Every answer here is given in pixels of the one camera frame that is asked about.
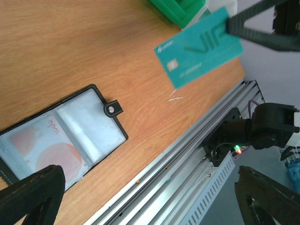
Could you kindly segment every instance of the white wall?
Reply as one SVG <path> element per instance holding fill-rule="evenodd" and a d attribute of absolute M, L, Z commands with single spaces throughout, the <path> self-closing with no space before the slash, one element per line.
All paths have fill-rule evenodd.
<path fill-rule="evenodd" d="M 260 0 L 238 0 L 242 11 Z M 274 9 L 249 20 L 246 25 L 272 31 Z M 300 108 L 300 53 L 283 53 L 242 41 L 244 53 L 240 61 L 245 80 L 257 80 L 267 102 L 294 105 Z"/>

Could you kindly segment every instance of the green box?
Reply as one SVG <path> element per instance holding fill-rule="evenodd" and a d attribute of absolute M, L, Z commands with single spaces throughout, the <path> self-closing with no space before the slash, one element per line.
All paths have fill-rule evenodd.
<path fill-rule="evenodd" d="M 204 6 L 205 0 L 150 0 L 169 20 L 182 29 Z"/>

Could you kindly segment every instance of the card in wallet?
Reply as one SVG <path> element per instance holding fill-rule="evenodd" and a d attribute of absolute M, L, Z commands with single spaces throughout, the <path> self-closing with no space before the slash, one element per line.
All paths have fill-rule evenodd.
<path fill-rule="evenodd" d="M 93 84 L 0 132 L 0 171 L 9 184 L 48 165 L 61 165 L 66 190 L 128 139 Z"/>

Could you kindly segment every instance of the wire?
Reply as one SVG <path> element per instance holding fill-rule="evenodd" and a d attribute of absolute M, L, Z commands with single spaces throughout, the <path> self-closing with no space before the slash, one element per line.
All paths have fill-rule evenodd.
<path fill-rule="evenodd" d="M 222 144 L 219 144 L 213 151 L 212 151 L 212 158 L 215 162 L 219 161 L 219 159 L 217 158 L 217 149 L 223 145 L 223 144 L 231 144 L 231 145 L 235 145 L 233 143 L 230 143 L 230 142 L 225 142 L 225 143 L 222 143 Z"/>
<path fill-rule="evenodd" d="M 252 113 L 251 113 L 251 103 L 253 103 L 253 104 L 255 104 L 255 105 L 259 105 L 259 103 L 256 102 L 256 101 L 253 100 L 253 99 L 250 99 L 250 100 L 248 101 L 248 113 L 249 113 L 249 119 L 252 118 Z"/>
<path fill-rule="evenodd" d="M 289 158 L 291 155 L 293 155 L 294 153 L 290 152 L 292 149 L 294 149 L 295 147 L 293 146 L 289 146 L 287 147 L 282 153 L 281 153 L 281 157 L 280 157 L 280 161 L 284 161 L 287 158 Z"/>
<path fill-rule="evenodd" d="M 294 154 L 300 154 L 300 151 L 293 151 Z"/>

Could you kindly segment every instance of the wooden table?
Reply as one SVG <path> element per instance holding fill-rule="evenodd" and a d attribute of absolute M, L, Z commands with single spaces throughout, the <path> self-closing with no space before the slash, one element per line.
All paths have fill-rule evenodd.
<path fill-rule="evenodd" d="M 0 17 L 1 129 L 90 83 L 124 109 L 129 140 L 65 193 L 56 224 L 83 224 L 244 76 L 233 60 L 171 96 L 153 49 L 179 28 L 148 0 L 1 0 Z"/>

